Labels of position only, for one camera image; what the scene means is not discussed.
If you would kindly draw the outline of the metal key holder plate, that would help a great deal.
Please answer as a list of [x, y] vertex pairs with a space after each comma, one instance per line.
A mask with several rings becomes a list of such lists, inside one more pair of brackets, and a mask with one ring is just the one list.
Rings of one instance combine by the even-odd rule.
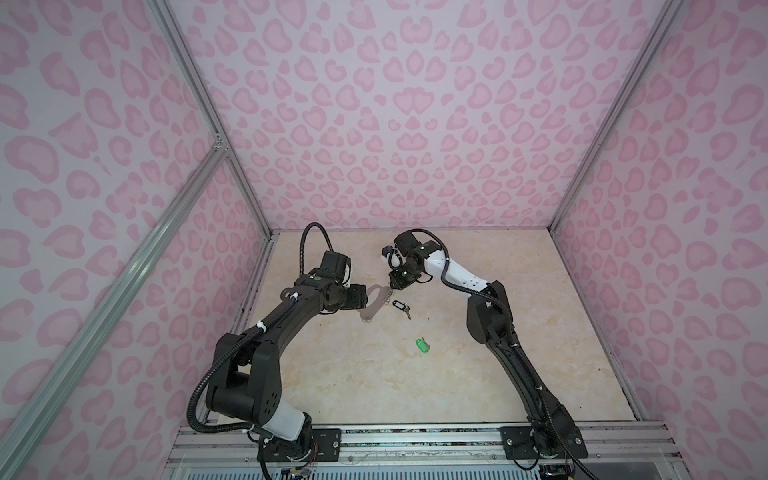
[[367, 288], [367, 305], [359, 311], [364, 323], [370, 323], [376, 314], [389, 302], [393, 290], [389, 285], [374, 284]]

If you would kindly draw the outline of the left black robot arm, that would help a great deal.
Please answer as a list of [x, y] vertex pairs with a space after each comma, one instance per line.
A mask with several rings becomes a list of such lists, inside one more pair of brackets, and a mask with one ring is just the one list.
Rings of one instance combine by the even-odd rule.
[[327, 251], [320, 266], [302, 274], [281, 294], [281, 303], [241, 334], [226, 334], [216, 345], [211, 369], [198, 390], [206, 407], [233, 420], [202, 425], [200, 433], [231, 428], [254, 431], [269, 439], [308, 448], [309, 414], [282, 399], [280, 360], [289, 343], [314, 317], [340, 310], [362, 309], [366, 287], [352, 284], [351, 259]]

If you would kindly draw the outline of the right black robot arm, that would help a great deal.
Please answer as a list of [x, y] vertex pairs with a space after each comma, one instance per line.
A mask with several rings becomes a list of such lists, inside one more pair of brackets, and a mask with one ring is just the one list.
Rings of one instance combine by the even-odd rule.
[[518, 393], [531, 425], [523, 445], [536, 458], [588, 457], [583, 435], [567, 408], [551, 392], [525, 353], [515, 330], [504, 285], [485, 280], [461, 266], [432, 232], [415, 228], [382, 248], [390, 287], [403, 290], [424, 276], [466, 296], [466, 327], [501, 365]]

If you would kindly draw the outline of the key with black tag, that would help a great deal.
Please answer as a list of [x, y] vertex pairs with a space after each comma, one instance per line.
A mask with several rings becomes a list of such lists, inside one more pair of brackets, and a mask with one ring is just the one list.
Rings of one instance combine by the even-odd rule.
[[408, 319], [411, 319], [410, 306], [400, 300], [393, 300], [392, 306], [402, 311]]

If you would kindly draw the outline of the key with green tag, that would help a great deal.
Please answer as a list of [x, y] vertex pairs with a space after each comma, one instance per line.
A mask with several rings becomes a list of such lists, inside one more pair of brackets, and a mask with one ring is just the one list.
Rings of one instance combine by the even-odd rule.
[[416, 339], [415, 344], [422, 353], [428, 353], [430, 351], [430, 346], [423, 338]]

